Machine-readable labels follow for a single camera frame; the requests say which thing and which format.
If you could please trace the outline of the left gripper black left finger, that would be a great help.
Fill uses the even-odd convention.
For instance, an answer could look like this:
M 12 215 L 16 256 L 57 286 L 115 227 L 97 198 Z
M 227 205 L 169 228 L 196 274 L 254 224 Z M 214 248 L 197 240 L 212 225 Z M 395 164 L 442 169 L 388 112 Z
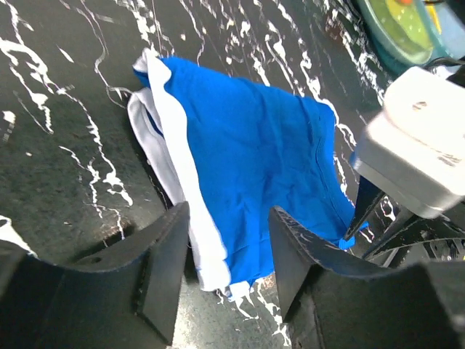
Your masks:
M 72 265 L 1 243 L 3 348 L 167 348 L 185 268 L 190 208 Z

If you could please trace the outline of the teal transparent plastic bin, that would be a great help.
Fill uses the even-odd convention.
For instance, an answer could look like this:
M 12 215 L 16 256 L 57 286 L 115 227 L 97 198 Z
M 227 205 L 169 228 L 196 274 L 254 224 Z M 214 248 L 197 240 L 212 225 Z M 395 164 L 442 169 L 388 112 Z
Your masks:
M 463 1 L 356 1 L 383 62 L 393 71 L 464 61 Z

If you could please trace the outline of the blue white underwear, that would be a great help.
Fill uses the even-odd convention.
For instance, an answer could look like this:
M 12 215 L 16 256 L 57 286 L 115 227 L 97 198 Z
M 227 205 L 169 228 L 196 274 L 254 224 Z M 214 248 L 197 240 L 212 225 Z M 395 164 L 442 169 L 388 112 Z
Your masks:
M 143 87 L 129 99 L 130 124 L 169 200 L 190 206 L 202 290 L 235 300 L 274 271 L 274 206 L 338 248 L 354 246 L 328 105 L 148 48 L 133 69 Z

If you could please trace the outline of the yellow green dotted plate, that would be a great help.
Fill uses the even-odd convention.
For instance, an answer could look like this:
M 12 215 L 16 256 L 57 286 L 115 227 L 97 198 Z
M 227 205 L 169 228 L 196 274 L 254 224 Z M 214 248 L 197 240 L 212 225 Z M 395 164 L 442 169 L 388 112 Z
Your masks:
M 367 1 L 376 40 L 406 65 L 424 65 L 433 43 L 415 1 Z

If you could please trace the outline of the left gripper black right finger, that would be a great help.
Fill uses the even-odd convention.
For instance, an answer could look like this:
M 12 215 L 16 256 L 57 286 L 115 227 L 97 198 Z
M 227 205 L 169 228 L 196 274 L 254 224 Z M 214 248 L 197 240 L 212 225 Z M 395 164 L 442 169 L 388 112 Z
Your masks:
M 390 269 L 340 250 L 276 206 L 269 214 L 293 348 L 462 348 L 464 264 Z

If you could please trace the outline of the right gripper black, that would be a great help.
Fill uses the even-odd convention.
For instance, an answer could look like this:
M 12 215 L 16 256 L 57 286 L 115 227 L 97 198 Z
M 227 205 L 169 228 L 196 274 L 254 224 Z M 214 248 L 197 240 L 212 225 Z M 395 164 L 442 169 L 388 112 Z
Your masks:
M 360 175 L 355 213 L 344 234 L 345 241 L 368 224 L 368 217 L 385 196 L 384 191 Z M 459 203 L 434 219 L 401 209 L 396 220 L 364 252 L 363 259 L 377 265 L 463 261 L 464 204 Z

